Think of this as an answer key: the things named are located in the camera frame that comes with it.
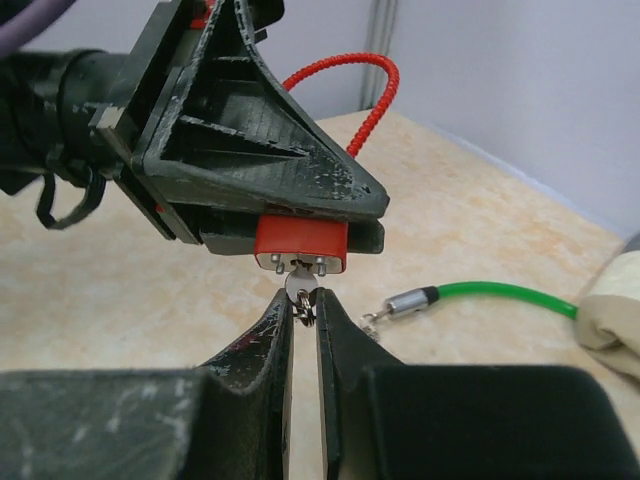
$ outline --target white wall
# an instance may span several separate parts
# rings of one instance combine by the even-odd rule
[[[79,0],[30,48],[128,52],[157,3]],[[285,16],[268,29],[260,52],[276,77],[284,80],[320,58],[362,50],[370,5],[371,0],[285,0]],[[358,109],[361,80],[362,67],[338,67],[300,84],[293,96],[314,118],[348,113]]]
[[[640,2],[403,0],[395,108],[640,228]]]

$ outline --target beige fabric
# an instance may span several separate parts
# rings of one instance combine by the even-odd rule
[[[640,380],[640,301],[590,295],[580,303],[576,336],[598,361]]]
[[[580,302],[580,345],[597,360],[640,380],[640,252],[614,259]]]

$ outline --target metal pin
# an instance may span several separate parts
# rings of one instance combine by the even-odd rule
[[[327,275],[327,264],[324,257],[316,257],[316,265],[318,265],[318,276],[324,277]]]

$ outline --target black 3d-printed part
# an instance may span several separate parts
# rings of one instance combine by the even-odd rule
[[[602,387],[560,366],[407,366],[317,296],[325,478],[640,478]]]
[[[216,240],[233,238],[234,225],[255,224],[234,215],[262,213],[373,225],[374,237],[357,235],[352,244],[381,250],[384,188],[271,75],[249,15],[244,0],[216,2],[188,65],[165,85],[161,118],[148,145],[138,146],[134,172],[171,206],[202,207],[194,233],[212,251],[225,249]]]
[[[0,374],[0,478],[287,478],[292,308],[204,366]]]

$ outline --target key ring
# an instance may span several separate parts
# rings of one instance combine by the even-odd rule
[[[312,327],[316,321],[309,292],[304,289],[298,290],[298,302],[294,304],[295,317],[302,322],[305,327]]]

